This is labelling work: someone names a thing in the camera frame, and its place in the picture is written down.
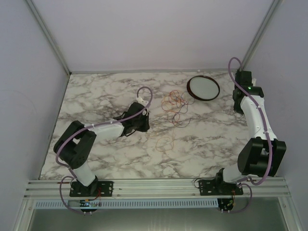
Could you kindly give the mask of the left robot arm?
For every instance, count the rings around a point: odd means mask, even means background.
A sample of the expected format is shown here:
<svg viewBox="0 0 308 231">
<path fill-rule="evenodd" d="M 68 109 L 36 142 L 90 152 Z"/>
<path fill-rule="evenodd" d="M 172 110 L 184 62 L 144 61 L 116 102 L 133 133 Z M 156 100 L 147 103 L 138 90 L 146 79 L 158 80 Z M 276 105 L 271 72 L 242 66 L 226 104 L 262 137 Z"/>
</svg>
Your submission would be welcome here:
<svg viewBox="0 0 308 231">
<path fill-rule="evenodd" d="M 149 126 L 148 101 L 138 98 L 122 115 L 114 117 L 101 127 L 91 125 L 86 128 L 78 120 L 73 121 L 55 144 L 53 151 L 59 153 L 76 176 L 71 185 L 70 196 L 94 197 L 103 190 L 102 181 L 88 165 L 88 156 L 95 142 L 130 136 L 134 132 L 147 132 Z"/>
</svg>

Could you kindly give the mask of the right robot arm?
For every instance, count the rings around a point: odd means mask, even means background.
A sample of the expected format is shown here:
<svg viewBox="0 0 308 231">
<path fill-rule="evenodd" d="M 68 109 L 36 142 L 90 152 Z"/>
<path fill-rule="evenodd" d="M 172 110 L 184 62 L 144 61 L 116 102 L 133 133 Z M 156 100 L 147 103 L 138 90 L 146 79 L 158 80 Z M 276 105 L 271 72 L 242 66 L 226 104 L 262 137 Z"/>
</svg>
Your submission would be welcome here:
<svg viewBox="0 0 308 231">
<path fill-rule="evenodd" d="M 263 90 L 253 84 L 252 73 L 237 70 L 234 80 L 234 110 L 245 116 L 250 139 L 239 153 L 237 163 L 216 174 L 214 182 L 221 195 L 235 191 L 251 175 L 261 178 L 253 181 L 253 185 L 274 177 L 286 152 L 286 143 L 278 140 L 270 126 Z"/>
</svg>

